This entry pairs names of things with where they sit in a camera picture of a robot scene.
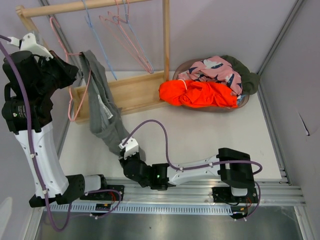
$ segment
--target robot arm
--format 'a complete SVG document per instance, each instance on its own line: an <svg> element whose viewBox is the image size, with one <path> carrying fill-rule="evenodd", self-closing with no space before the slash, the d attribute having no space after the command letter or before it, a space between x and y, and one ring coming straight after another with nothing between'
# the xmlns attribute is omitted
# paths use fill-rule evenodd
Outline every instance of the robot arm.
<svg viewBox="0 0 320 240"><path fill-rule="evenodd" d="M41 45L41 38L34 33L28 33L21 40L15 37L10 39L10 44L20 48L20 51L11 54L11 58L21 75L28 95L37 167L43 178L49 202L69 204L84 193L99 190L106 181L103 175L64 175L53 139L51 116L53 103L50 98L57 89L70 86L76 80L79 69L64 62L53 51L48 51ZM45 193L30 153L26 106L20 85L6 58L2 68L10 81L4 90L5 104L2 116L10 132L15 134L23 148L33 175L35 194L29 204L31 207L43 207Z"/></svg>
<svg viewBox="0 0 320 240"><path fill-rule="evenodd" d="M141 187L163 191L185 182L211 179L228 184L233 197L246 196L248 190L254 191L255 181L251 164L226 163L230 160L250 161L250 156L246 153L220 148L218 155L200 161L173 164L174 169L168 163L149 166L140 160L139 145L134 138L131 137L125 145L122 143L119 145L122 156L119 161L123 173L127 178L138 182Z"/></svg>

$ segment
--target wooden rod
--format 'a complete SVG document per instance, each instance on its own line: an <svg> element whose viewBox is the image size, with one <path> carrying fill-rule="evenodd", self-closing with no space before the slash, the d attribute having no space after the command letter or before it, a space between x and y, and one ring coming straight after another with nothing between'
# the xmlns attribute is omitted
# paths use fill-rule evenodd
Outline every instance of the wooden rod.
<svg viewBox="0 0 320 240"><path fill-rule="evenodd" d="M130 0L129 3L139 3L145 2L150 0ZM88 9L97 9L103 7L110 7L115 6L115 0L87 0L86 6ZM25 8L22 9L22 15L25 18L33 18L33 17L40 17L46 16L51 14L62 14L62 13L69 13L69 12L76 12L85 10L85 5L82 1L75 1L75 2L68 2L63 4L56 4L56 5L49 5L49 6L40 6L40 7L33 7L33 8Z"/></svg>
<svg viewBox="0 0 320 240"><path fill-rule="evenodd" d="M164 59L164 80L169 80L170 68L170 0L162 0L163 7L163 59Z"/></svg>

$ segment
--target laundry basket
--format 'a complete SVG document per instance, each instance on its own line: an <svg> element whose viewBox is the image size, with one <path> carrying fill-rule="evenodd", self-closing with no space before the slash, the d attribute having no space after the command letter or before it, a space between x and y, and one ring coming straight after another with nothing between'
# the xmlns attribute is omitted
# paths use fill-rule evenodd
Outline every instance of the laundry basket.
<svg viewBox="0 0 320 240"><path fill-rule="evenodd" d="M187 71L192 64L194 64L195 62L198 61L202 61L206 58L197 58L197 59L191 59L188 61L185 61L184 63L182 63L180 66L178 66L178 68L175 70L174 75L173 75L173 79L179 79L178 78L178 74ZM239 103L238 107L234 108L234 107L220 107L220 106L206 106L206 107L189 107L189 106L183 106L185 108L188 109L192 109L192 110L198 110L198 111L202 111L202 112L212 112L212 113L229 113L232 112L236 109L242 108L244 105L247 104L247 102L249 101L249 95L244 96L244 98L241 100L241 102Z"/></svg>

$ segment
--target blue hanger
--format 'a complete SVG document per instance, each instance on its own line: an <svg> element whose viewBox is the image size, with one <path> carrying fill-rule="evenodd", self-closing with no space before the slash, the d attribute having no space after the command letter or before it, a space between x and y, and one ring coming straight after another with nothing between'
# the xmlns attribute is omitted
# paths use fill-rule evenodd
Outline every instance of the blue hanger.
<svg viewBox="0 0 320 240"><path fill-rule="evenodd" d="M100 38L99 38L96 30L95 30L94 25L93 25L92 22L91 22L91 18L90 18L89 10L88 10L88 8L87 8L86 1L85 1L85 0L82 0L82 2L83 2L83 5L84 5L84 7L85 7L86 14L87 14L87 16L84 17L84 18L85 18L85 21L86 21L86 23L88 24L89 28L91 29L91 31L92 31L95 39L96 39L97 42L99 43L99 46L100 46L100 48L101 48L101 50L102 50L102 53L103 53L103 56L104 56L104 59L105 59L105 62L106 62L106 64L109 66L109 69L111 70L111 73L112 73L113 77L115 78L115 80L117 80L117 76L116 76L116 74L115 74L115 72L114 72L114 69L113 69L113 67L111 66L111 64L110 64L110 62L109 62L109 60L108 60L107 54L106 54L105 49L104 49L104 47L103 47L103 45L102 45L102 43L101 43L101 40L100 40Z"/></svg>

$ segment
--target wire hanger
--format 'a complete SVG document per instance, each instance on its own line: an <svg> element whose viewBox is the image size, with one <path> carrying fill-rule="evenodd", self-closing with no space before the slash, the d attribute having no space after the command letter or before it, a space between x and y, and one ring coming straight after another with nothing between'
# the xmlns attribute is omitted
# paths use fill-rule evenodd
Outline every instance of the wire hanger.
<svg viewBox="0 0 320 240"><path fill-rule="evenodd" d="M117 76L116 76L116 73L114 72L114 69L113 69L113 67L111 66L110 62L109 62L109 59L108 59L107 54L106 54L106 52L105 52L104 46L103 46L102 43L101 43L101 40L100 40L100 38L99 38L99 35L98 35L98 33L96 32L95 27L94 27L94 25L93 25L93 23L92 23L92 21L91 21L90 14L89 14L89 10L88 10L86 1L85 1L85 0L82 0L82 2L83 2L83 5L84 5L84 7L85 7L85 11L86 11L86 16L84 17L84 18L85 18L85 21L86 21L86 23L88 24L89 28L91 29L91 32L92 32L92 34L94 35L96 41L98 42L98 44L99 44L99 46L100 46L100 49L101 49L101 51L102 51L102 53L103 53L104 60L105 60L106 64L108 65L108 67L109 67L109 69L110 69L110 71L111 71L114 79L115 79L115 80L118 80L118 79L117 79Z"/></svg>
<svg viewBox="0 0 320 240"><path fill-rule="evenodd" d="M56 32L55 28L54 28L54 23L56 25L57 28L60 28L60 25L58 24L57 20L52 16L50 17L50 25L51 25L51 28L52 28L52 31L54 32L61 48L63 49L64 51L64 54L65 54L65 61L68 62L69 61L69 56L79 56L81 55L82 53L69 53L65 47L65 45L63 44L63 42L61 41L58 33ZM68 118L70 120L70 122L74 122L76 119L77 119L77 116L80 112L80 109L81 109L81 106L82 104L84 103L84 100L85 100L85 96L87 94L87 91L88 91L88 86L89 86L89 83L90 83L90 79L91 79L91 69L89 71L89 77L88 77L88 81L87 81L87 84L86 84L86 87L85 87L85 90L84 90L84 93L83 93L83 96L82 96L82 99L80 101L80 104L79 104L79 107L76 111L76 113L74 114L74 118L71 117L71 105L72 105L72 102L74 100L74 97L72 95L72 88L71 86L68 87L68 91L69 91L69 95L70 95L70 101L69 101L69 106L68 106Z"/></svg>
<svg viewBox="0 0 320 240"><path fill-rule="evenodd" d="M114 0L116 7L117 7L117 15L108 11L108 17L99 16L100 21L102 24L109 29L109 31L112 33L112 35L118 40L118 42L131 54L131 56L150 74L154 73L154 68L147 58L145 51L129 22L129 0L122 0L123 6L124 6L124 12L125 12L125 19L120 17L120 7L118 4L118 0ZM120 37L117 36L115 31L112 29L112 27L108 24L108 22L114 24L117 26L118 30L120 31L122 37L124 40L121 40ZM134 40L131 40L125 29L123 28L123 24L126 24L131 34L134 36Z"/></svg>

